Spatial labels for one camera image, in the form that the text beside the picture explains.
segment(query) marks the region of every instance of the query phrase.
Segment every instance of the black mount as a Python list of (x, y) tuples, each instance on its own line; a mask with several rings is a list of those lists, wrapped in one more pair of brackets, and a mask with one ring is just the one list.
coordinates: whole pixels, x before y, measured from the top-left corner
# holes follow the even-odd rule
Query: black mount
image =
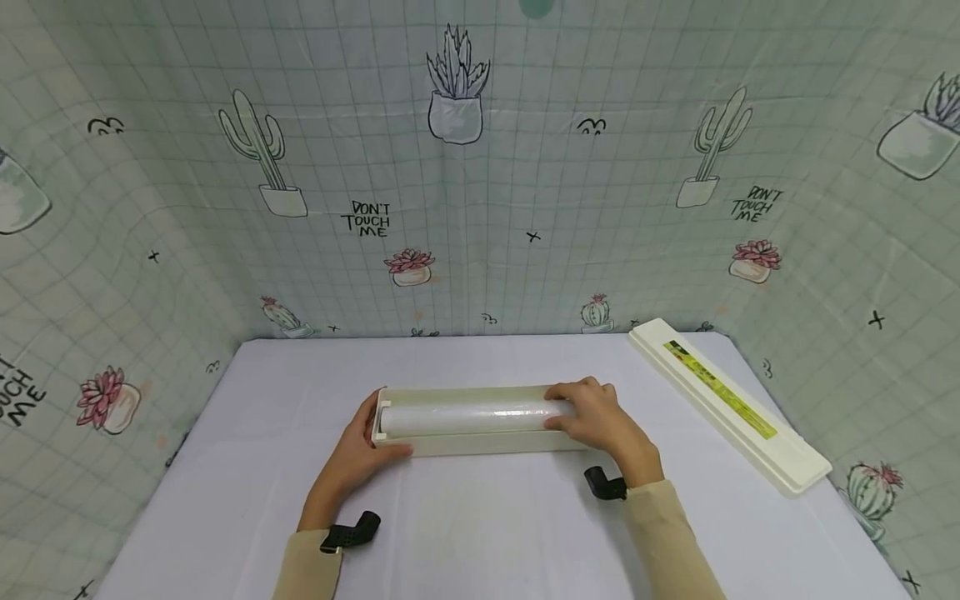
[(320, 544), (320, 551), (324, 554), (336, 554), (341, 548), (363, 545), (373, 539), (379, 526), (380, 516), (377, 513), (364, 511), (353, 527), (346, 525), (330, 527), (330, 535)]
[(590, 491), (601, 500), (627, 499), (627, 483), (623, 481), (623, 477), (607, 479), (607, 474), (599, 465), (585, 470), (584, 477), (587, 478)]

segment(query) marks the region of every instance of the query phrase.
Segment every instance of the sleeve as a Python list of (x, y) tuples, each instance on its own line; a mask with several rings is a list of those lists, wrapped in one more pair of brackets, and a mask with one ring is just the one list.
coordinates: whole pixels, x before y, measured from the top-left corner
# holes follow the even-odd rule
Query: sleeve
[(283, 553), (274, 600), (330, 600), (340, 577), (337, 554), (324, 554), (320, 544), (328, 529), (301, 531), (290, 536)]
[(669, 481), (627, 491), (624, 514), (654, 600), (725, 600)]

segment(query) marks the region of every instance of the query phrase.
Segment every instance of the mint green wall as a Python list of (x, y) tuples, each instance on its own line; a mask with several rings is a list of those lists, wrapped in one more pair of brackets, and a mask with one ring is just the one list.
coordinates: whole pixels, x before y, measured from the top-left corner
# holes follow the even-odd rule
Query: mint green wall
[(958, 16), (6, 0), (0, 597), (100, 578), (243, 341), (657, 316), (729, 335), (954, 597)]

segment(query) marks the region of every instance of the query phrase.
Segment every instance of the white table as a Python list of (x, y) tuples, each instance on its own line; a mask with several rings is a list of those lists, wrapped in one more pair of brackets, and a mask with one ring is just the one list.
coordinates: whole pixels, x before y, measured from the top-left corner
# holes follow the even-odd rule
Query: white table
[[(687, 334), (776, 410), (733, 344)], [(139, 519), (97, 600), (270, 597), (307, 490), (358, 403), (381, 386), (486, 387), (593, 374), (658, 444), (731, 600), (904, 599), (824, 481), (780, 496), (625, 335), (244, 344)], [(593, 498), (590, 452), (422, 458), (382, 473), (339, 522), (383, 522), (346, 553), (337, 600), (648, 598), (617, 502)]]

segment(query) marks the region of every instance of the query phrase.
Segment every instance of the right hand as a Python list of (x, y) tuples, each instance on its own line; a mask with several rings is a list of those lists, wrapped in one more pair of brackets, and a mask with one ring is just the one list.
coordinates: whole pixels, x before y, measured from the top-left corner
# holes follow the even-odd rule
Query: right hand
[(620, 408), (613, 385), (600, 385), (594, 377), (585, 377), (575, 383), (551, 386), (543, 397), (569, 400), (576, 411), (572, 417), (551, 417), (543, 426), (563, 431), (581, 444), (610, 454), (628, 488), (663, 480), (660, 451)]

